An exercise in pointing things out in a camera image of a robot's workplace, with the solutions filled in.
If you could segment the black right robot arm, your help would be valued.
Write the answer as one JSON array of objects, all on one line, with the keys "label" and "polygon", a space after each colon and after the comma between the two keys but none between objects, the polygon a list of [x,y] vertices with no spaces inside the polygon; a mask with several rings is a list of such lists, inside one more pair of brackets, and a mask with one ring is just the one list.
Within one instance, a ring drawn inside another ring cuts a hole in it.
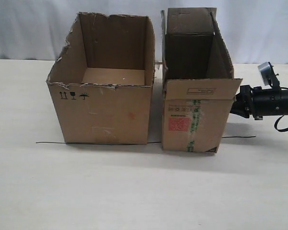
[{"label": "black right robot arm", "polygon": [[255,120],[262,120],[264,116],[288,115],[288,89],[242,85],[230,113],[243,118],[252,116]]}]

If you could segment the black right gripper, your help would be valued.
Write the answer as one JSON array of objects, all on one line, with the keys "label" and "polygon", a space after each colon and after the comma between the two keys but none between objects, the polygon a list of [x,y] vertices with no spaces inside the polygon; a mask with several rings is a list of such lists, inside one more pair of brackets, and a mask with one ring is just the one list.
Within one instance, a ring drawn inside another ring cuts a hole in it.
[{"label": "black right gripper", "polygon": [[250,118],[253,111],[252,87],[250,85],[242,85],[240,86],[240,92],[235,96],[231,113],[243,118]]}]

